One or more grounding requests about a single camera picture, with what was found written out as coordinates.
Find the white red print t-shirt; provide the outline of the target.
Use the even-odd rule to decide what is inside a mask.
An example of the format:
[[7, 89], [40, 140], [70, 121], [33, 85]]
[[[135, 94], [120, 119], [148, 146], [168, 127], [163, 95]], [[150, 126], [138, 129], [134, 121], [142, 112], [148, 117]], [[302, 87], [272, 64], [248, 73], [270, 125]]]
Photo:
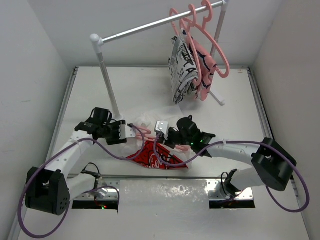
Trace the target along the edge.
[[[155, 125], [157, 121], [167, 121], [170, 127], [178, 130], [177, 121], [183, 116], [181, 109], [175, 105], [136, 113], [129, 122], [136, 127], [144, 127], [151, 130], [152, 136], [156, 137]], [[192, 150], [184, 152], [160, 143], [157, 143], [156, 147], [154, 147], [154, 142], [145, 142], [144, 137], [142, 137], [142, 147], [138, 147], [136, 139], [131, 138], [120, 148], [120, 152], [123, 157], [128, 159], [137, 155], [141, 149], [143, 149], [142, 153], [132, 162], [143, 168], [186, 172], [193, 167], [191, 162], [178, 166], [178, 164], [186, 162], [195, 155]]]

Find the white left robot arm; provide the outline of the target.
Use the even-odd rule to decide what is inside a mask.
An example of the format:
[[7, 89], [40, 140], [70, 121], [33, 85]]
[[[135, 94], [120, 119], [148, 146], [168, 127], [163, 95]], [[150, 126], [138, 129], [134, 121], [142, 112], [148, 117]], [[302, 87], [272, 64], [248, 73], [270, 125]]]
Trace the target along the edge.
[[70, 139], [46, 166], [32, 167], [27, 173], [25, 205], [29, 209], [60, 216], [69, 202], [77, 196], [92, 190], [99, 174], [81, 172], [77, 177], [68, 175], [81, 156], [99, 139], [107, 145], [126, 143], [135, 133], [125, 120], [112, 120], [108, 109], [96, 107], [86, 121], [80, 122]]

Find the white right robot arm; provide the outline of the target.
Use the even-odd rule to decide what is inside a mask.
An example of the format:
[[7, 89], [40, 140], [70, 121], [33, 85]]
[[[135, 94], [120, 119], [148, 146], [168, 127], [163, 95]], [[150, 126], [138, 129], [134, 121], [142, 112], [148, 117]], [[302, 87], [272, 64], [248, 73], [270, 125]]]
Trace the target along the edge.
[[264, 138], [261, 142], [223, 141], [215, 134], [201, 131], [193, 117], [178, 120], [177, 129], [169, 127], [158, 143], [175, 148], [189, 146], [197, 155], [208, 158], [224, 158], [249, 165], [245, 170], [233, 169], [222, 179], [221, 195], [234, 198], [238, 192], [250, 187], [266, 186], [283, 192], [297, 161], [275, 140]]

